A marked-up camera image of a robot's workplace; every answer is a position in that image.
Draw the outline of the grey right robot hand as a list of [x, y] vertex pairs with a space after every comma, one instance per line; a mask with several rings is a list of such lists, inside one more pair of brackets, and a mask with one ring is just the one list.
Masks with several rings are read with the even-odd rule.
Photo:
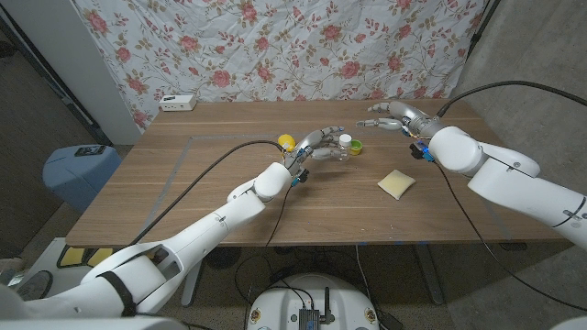
[[432, 138], [447, 127], [439, 119], [430, 117], [421, 110], [398, 101], [378, 103], [367, 109], [380, 114], [376, 119], [365, 119], [356, 123], [357, 127], [378, 127], [388, 131], [402, 131], [412, 138]]

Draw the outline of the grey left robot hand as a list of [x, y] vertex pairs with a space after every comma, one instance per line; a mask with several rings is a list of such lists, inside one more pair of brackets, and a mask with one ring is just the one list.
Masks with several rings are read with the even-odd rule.
[[328, 126], [309, 133], [298, 142], [290, 135], [281, 135], [278, 144], [283, 148], [282, 165], [295, 177], [304, 170], [302, 164], [307, 159], [348, 160], [349, 149], [339, 142], [343, 131], [343, 126]]

